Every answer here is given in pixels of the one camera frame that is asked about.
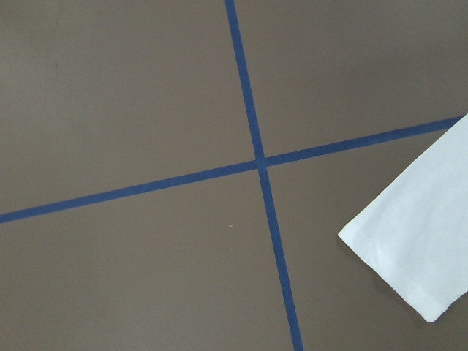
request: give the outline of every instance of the blue line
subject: blue line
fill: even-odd
[[[257,114],[255,112],[254,97],[250,86],[249,71],[247,69],[244,48],[242,46],[241,31],[235,4],[233,0],[225,0],[227,19],[229,20],[231,36],[233,38],[233,46],[235,52],[235,60],[241,80],[242,94],[246,106],[247,119],[249,120],[250,135],[254,146],[255,161],[257,162],[258,176],[262,188],[263,202],[265,203],[265,211],[270,227],[271,242],[275,254],[276,268],[278,270],[279,281],[283,293],[284,306],[286,308],[287,321],[290,327],[292,345],[295,351],[303,351],[301,331],[299,329],[298,317],[295,312],[293,292],[291,290],[290,278],[287,272],[286,259],[284,257],[283,245],[279,232],[278,219],[276,218],[276,210],[273,201],[273,193],[271,192],[270,178],[268,177],[267,164],[263,151],[262,139],[260,137],[260,128],[258,125]]]
[[[63,211],[70,208],[77,208],[95,203],[103,203],[109,200],[120,199],[123,197],[143,194],[146,192],[154,192],[160,189],[167,189],[173,186],[190,184],[197,181],[204,181],[207,179],[228,176],[236,173],[246,172],[248,170],[257,169],[255,161],[248,161],[229,165],[224,167],[214,168],[212,170],[204,170],[201,172],[190,173],[187,175],[180,175],[173,178],[162,179],[161,181],[152,181],[151,183],[144,183],[135,186],[128,186],[109,192],[100,192],[99,194],[77,197],[71,200],[60,201],[57,203],[50,203],[48,205],[41,205],[33,208],[10,212],[8,214],[0,214],[0,223],[17,221],[33,216],[42,214],[50,214],[52,212]]]
[[[281,165],[283,163],[294,162],[300,159],[309,159],[312,157],[351,150],[353,148],[362,148],[364,146],[370,146],[378,143],[384,143],[387,141],[398,140],[405,137],[414,137],[416,135],[436,132],[438,130],[448,129],[452,127],[456,122],[460,121],[462,117],[463,116],[447,118],[441,121],[419,124],[413,127],[391,130],[389,132],[368,135],[365,137],[358,137],[355,139],[317,146],[314,148],[306,148],[304,150],[298,150],[288,152],[286,154],[270,156],[267,157],[266,164],[268,167],[274,165]]]

